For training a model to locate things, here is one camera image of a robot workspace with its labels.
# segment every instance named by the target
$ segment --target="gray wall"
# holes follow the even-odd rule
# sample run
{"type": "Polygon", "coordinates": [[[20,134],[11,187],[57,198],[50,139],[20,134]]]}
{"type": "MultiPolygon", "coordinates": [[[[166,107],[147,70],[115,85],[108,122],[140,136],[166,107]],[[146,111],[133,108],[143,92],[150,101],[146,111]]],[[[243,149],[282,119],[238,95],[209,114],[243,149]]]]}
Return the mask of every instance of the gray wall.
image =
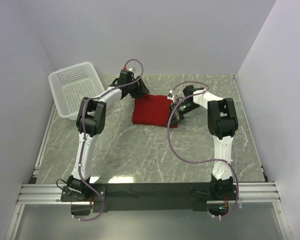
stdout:
{"type": "Polygon", "coordinates": [[[261,162],[300,240],[300,0],[277,0],[237,76],[261,162]]]}
{"type": "Polygon", "coordinates": [[[17,0],[0,0],[0,239],[34,169],[53,104],[55,70],[17,0]]]}
{"type": "Polygon", "coordinates": [[[275,0],[19,0],[57,69],[236,74],[275,0]]]}

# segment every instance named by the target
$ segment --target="marble table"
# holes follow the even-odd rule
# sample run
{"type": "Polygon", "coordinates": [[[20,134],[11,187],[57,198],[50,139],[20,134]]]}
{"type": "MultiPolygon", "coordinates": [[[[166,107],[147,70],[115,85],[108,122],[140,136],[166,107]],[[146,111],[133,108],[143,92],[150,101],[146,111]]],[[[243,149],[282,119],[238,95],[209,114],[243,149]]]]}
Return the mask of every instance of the marble table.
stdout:
{"type": "MultiPolygon", "coordinates": [[[[117,75],[100,75],[106,89],[117,75]]],[[[232,165],[240,182],[264,182],[263,169],[249,129],[233,75],[149,74],[143,81],[151,94],[167,95],[180,82],[199,81],[210,92],[234,99],[239,122],[232,145],[232,165]]],[[[187,84],[176,89],[179,96],[187,84]]],[[[183,183],[209,182],[213,163],[189,164],[171,151],[167,129],[132,123],[134,102],[130,96],[107,109],[103,133],[95,145],[91,163],[93,181],[98,183],[183,183]]],[[[207,126],[207,110],[200,107],[187,115],[178,128],[170,131],[175,150],[192,161],[214,157],[213,138],[207,126]]],[[[47,135],[37,184],[54,184],[71,175],[78,150],[75,121],[61,118],[54,111],[47,135]]]]}

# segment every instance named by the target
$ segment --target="folded red cloth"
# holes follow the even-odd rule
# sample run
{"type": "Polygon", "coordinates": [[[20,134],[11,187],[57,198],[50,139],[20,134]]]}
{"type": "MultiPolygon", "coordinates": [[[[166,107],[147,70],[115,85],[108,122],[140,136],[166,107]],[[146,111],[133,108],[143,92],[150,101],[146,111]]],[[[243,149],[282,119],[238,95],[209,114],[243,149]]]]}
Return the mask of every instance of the folded red cloth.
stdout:
{"type": "MultiPolygon", "coordinates": [[[[134,100],[132,123],[166,127],[171,103],[172,100],[167,99],[167,96],[164,95],[145,94],[136,98],[134,100]]],[[[171,128],[176,127],[178,127],[178,124],[171,126],[171,128]]]]}

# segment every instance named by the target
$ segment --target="red fabric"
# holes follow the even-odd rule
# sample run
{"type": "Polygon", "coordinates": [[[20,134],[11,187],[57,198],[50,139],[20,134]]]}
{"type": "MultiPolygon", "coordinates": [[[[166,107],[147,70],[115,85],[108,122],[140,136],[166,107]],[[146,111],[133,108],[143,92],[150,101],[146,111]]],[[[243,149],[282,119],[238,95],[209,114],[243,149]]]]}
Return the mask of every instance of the red fabric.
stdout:
{"type": "Polygon", "coordinates": [[[163,95],[145,94],[136,98],[134,100],[132,123],[166,127],[171,103],[172,100],[163,95]]]}

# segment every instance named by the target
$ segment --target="metal bar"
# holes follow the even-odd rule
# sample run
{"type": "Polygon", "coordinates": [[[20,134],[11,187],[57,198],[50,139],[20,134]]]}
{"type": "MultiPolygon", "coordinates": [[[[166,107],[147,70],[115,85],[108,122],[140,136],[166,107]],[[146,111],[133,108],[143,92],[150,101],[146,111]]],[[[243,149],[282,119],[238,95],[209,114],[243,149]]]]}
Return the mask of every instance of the metal bar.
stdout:
{"type": "Polygon", "coordinates": [[[53,115],[54,115],[54,112],[55,112],[55,108],[56,108],[56,105],[53,103],[53,106],[52,106],[52,110],[51,110],[51,113],[50,113],[50,117],[49,117],[49,120],[48,120],[48,124],[46,126],[46,129],[45,129],[45,132],[44,132],[44,135],[43,135],[43,140],[42,140],[42,143],[41,143],[41,146],[40,146],[40,150],[39,150],[39,153],[38,153],[38,157],[36,159],[36,163],[35,163],[35,167],[40,167],[41,166],[41,160],[42,160],[42,156],[45,152],[45,149],[46,149],[46,145],[47,145],[47,137],[49,135],[49,132],[50,132],[50,129],[51,129],[51,122],[52,122],[52,118],[53,118],[53,115]]]}
{"type": "Polygon", "coordinates": [[[293,240],[281,202],[274,202],[273,207],[274,207],[276,218],[279,223],[283,240],[293,240]]]}
{"type": "Polygon", "coordinates": [[[14,240],[18,231],[22,213],[24,212],[25,205],[16,205],[10,221],[10,225],[5,235],[5,240],[14,240]]]}
{"type": "MultiPolygon", "coordinates": [[[[61,193],[62,190],[55,184],[23,184],[17,204],[71,204],[71,202],[60,202],[61,193]]],[[[273,182],[240,182],[239,198],[245,203],[280,202],[276,185],[273,182]]],[[[207,203],[217,203],[217,201],[207,201],[207,203]]],[[[75,202],[75,204],[88,205],[89,202],[75,202]]]]}

